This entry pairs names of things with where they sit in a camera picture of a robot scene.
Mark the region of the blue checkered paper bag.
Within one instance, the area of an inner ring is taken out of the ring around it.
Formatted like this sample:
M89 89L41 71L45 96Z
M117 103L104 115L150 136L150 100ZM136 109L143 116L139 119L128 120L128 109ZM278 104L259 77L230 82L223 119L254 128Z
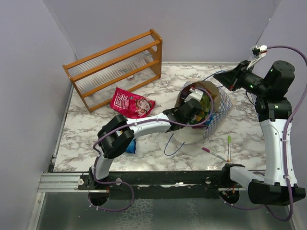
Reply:
M225 118L228 116L234 105L232 98L228 96L222 87L217 86L217 84L210 80L187 81L182 89L187 86L190 86L191 88L206 89L213 98L213 113L216 115L209 126L205 126L203 124L202 126L194 128L184 127L183 129L176 131L173 134L173 137L183 146L187 144L194 144L200 140L205 140L214 134L217 128L222 124L222 122L224 122ZM180 99L179 96L180 93L177 96L175 103L176 107L183 104L184 102L184 100Z

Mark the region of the green snack bag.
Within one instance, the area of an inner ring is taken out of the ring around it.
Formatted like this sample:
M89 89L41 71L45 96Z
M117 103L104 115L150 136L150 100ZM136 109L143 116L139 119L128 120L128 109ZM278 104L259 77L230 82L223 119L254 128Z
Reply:
M195 124L203 122L205 119L207 119L207 120L209 119L208 117L209 117L209 114L210 114L210 111L211 111L211 100L206 93L204 93L200 103L201 103L201 111L198 112L189 121L189 124L191 124L191 125L195 125Z

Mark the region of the small blue snack packet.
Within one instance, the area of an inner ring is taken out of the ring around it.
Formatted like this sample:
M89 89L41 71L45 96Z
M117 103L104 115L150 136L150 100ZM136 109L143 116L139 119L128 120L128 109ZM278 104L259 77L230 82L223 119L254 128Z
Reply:
M210 123L213 121L214 117L215 117L215 113L212 113L212 115L210 116L210 118L204 123L204 125L207 127L210 125Z

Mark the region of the red pink snack bag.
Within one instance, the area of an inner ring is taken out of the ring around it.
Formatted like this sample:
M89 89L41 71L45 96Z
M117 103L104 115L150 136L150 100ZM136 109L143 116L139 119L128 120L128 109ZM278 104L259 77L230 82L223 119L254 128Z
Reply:
M153 110L156 101L116 88L110 107L131 119L144 118Z

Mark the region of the blue gummy snack bag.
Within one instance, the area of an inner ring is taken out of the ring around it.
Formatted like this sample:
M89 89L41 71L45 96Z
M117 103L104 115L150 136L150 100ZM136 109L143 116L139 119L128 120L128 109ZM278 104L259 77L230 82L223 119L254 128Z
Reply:
M136 139L133 139L125 150L126 153L136 154Z

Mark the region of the purple snack bag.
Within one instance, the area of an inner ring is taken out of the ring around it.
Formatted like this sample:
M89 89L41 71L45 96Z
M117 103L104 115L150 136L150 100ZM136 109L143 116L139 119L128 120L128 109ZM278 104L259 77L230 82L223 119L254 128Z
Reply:
M179 98L182 99L182 100L185 100L186 97L190 94L189 90L190 90L190 86L183 88L180 92Z

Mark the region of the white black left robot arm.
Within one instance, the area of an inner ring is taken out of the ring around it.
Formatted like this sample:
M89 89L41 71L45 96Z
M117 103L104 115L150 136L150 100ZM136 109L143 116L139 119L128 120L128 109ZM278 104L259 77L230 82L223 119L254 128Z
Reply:
M188 122L201 111L201 103L191 99L181 106L145 118L113 117L98 132L93 149L98 155L91 167L89 183L95 189L105 186L113 160L123 154L136 138L153 133L167 133L190 126Z

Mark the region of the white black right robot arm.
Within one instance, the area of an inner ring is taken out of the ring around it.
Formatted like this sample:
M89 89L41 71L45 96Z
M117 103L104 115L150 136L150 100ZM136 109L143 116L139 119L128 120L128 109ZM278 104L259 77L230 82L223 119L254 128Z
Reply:
M256 96L255 109L264 136L266 170L264 177L255 175L240 164L225 164L221 184L232 187L238 183L247 189L253 204L287 206L306 196L297 185L291 156L292 106L285 97L295 78L292 64L275 61L264 78L248 68L249 61L234 69L214 75L230 91L243 88Z

